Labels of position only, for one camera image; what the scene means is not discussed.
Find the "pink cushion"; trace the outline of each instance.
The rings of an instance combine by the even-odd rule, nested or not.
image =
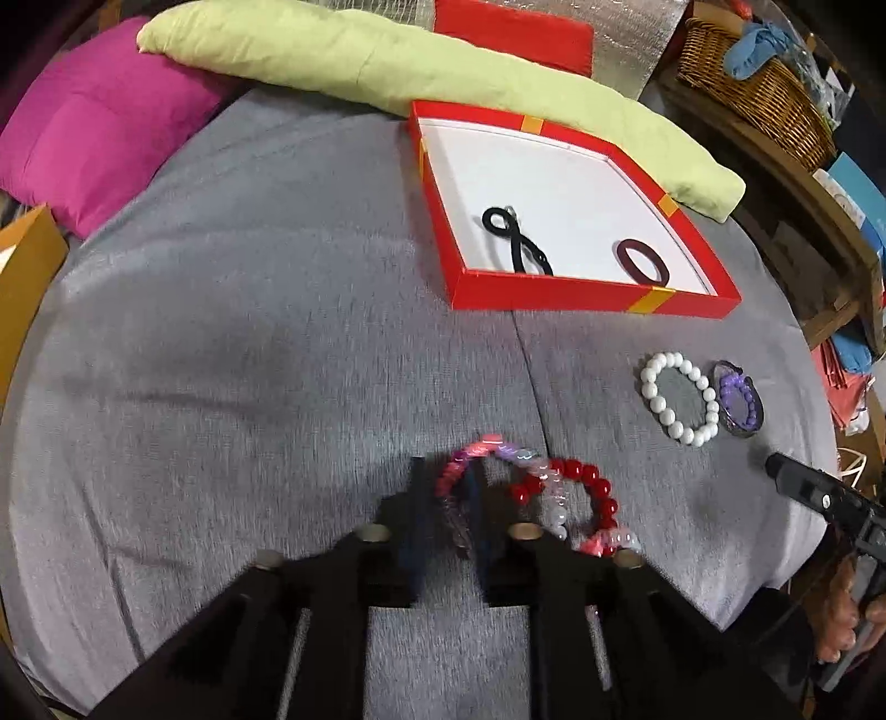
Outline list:
[[[88,237],[147,187],[237,87],[140,54],[147,18],[120,23],[53,60],[0,133],[0,188]]]

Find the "open box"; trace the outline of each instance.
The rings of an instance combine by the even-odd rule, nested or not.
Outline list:
[[[0,230],[0,415],[28,328],[66,255],[46,206]]]
[[[724,317],[741,302],[678,205],[612,143],[538,118],[423,100],[410,128],[453,308]],[[484,211],[506,206],[553,277],[529,255],[526,273],[514,272],[509,241],[484,228]],[[655,250],[670,273],[666,287],[632,279],[616,255],[623,239]],[[646,257],[630,258],[656,277]]]

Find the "yellow pillow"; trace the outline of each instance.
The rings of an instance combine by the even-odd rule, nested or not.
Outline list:
[[[610,88],[368,12],[298,0],[198,0],[151,20],[138,47],[398,115],[428,99],[559,122],[618,145],[676,200],[721,222],[744,194],[744,181],[683,130]]]

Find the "gray tablecloth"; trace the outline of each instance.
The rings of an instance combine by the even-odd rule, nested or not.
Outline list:
[[[403,123],[249,92],[73,253],[27,338],[0,426],[20,659],[89,708],[257,549],[323,550],[411,455],[493,430],[596,462],[649,558],[727,624],[822,532],[761,458],[833,470],[835,444],[753,245],[690,216],[742,292],[725,320],[453,312]],[[742,364],[765,430],[668,439],[636,379],[664,348]],[[370,645],[368,717],[528,717],[525,613],[484,608],[442,539],[419,607],[374,613]]]

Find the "wicker basket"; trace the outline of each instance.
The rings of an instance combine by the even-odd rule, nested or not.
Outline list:
[[[744,81],[724,72],[723,56],[737,40],[719,25],[690,18],[677,77],[741,115],[810,172],[832,160],[831,129],[784,63],[773,58]]]

